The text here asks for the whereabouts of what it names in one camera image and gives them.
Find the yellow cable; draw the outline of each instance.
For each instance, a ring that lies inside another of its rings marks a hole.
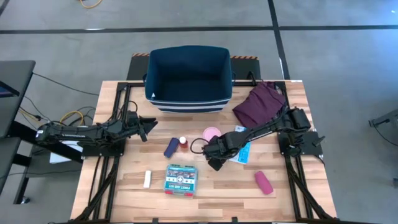
[[[77,114],[80,115],[81,120],[80,120],[80,124],[79,125],[82,125],[83,124],[83,120],[84,120],[84,116],[83,116],[83,114],[80,111],[71,111],[71,112],[66,113],[65,115],[63,115],[63,117],[61,118],[60,122],[62,123],[62,121],[64,119],[66,119],[68,115],[74,114],[74,113],[77,113]]]
[[[26,115],[26,116],[28,116],[30,119],[34,120],[37,124],[43,125],[41,122],[39,122],[39,121],[37,120],[37,118],[33,117],[33,116],[30,115],[29,113],[26,113],[26,112],[23,111],[23,110],[19,110],[19,112],[22,113],[22,114],[24,114],[24,115]]]
[[[92,6],[85,6],[85,5],[83,4],[83,1],[80,0],[80,4],[81,4],[84,8],[86,8],[86,9],[92,9],[92,8],[96,7],[97,5],[99,5],[99,4],[101,3],[101,1],[102,1],[102,0],[99,0],[97,3],[95,3],[95,4],[92,5]]]

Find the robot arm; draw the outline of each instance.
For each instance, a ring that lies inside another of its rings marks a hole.
[[[41,126],[36,134],[39,144],[53,144],[59,141],[77,141],[81,147],[112,146],[120,140],[134,134],[147,141],[146,135],[156,126],[156,118],[138,117],[136,112],[128,111],[127,119],[112,119],[103,124],[92,126],[62,126],[47,123]]]
[[[220,170],[227,159],[233,158],[249,141],[267,136],[274,132],[289,133],[290,142],[294,144],[302,134],[311,128],[311,124],[303,109],[284,110],[272,121],[247,129],[243,132],[231,131],[220,137],[214,136],[203,146],[203,154],[215,170]]]

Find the wooden table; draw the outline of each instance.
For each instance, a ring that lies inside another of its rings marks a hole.
[[[117,83],[103,82],[94,122],[102,123],[111,116]],[[286,87],[290,107],[303,108],[312,122],[303,83],[286,81]],[[276,134],[252,142],[247,165],[228,161],[218,172],[207,164],[203,155],[180,149],[170,160],[163,155],[171,137],[185,136],[192,142],[209,126],[216,126],[222,133],[234,130],[239,121],[232,109],[248,96],[251,89],[248,86],[234,87],[231,101],[220,113],[174,114],[163,113],[147,101],[144,87],[133,87],[130,100],[138,104],[138,114],[156,117],[159,123],[149,133],[147,142],[133,136],[126,143],[118,170],[111,221],[151,222],[152,218],[159,218],[160,222],[230,222],[231,217],[238,217],[240,222],[294,221],[285,161],[280,155]],[[135,106],[130,104],[129,110],[135,110]],[[71,218],[87,206],[96,160],[91,157],[83,163]],[[309,191],[325,211],[335,217],[323,164],[314,156],[302,156],[302,160]],[[168,164],[198,168],[198,188],[193,198],[164,193]],[[149,189],[142,187],[146,170],[152,171]],[[270,195],[264,195],[257,187],[254,173],[259,170],[265,173],[274,188]],[[302,194],[297,191],[300,210],[305,217]],[[100,218],[104,217],[105,205],[106,200],[103,200]]]

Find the orange and black tape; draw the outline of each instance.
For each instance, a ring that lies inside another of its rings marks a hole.
[[[148,53],[134,53],[131,57],[149,57]],[[236,56],[232,55],[231,58],[233,59],[254,59],[254,60],[259,60],[258,57],[255,56]]]
[[[148,53],[134,53],[131,57],[149,57]]]
[[[236,56],[236,55],[232,55],[231,58],[232,59],[254,59],[254,60],[259,60],[259,58],[255,57],[255,56]]]

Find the white marker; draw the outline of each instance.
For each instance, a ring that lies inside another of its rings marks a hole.
[[[152,174],[152,171],[150,171],[150,170],[145,171],[144,188],[149,188],[151,174]]]

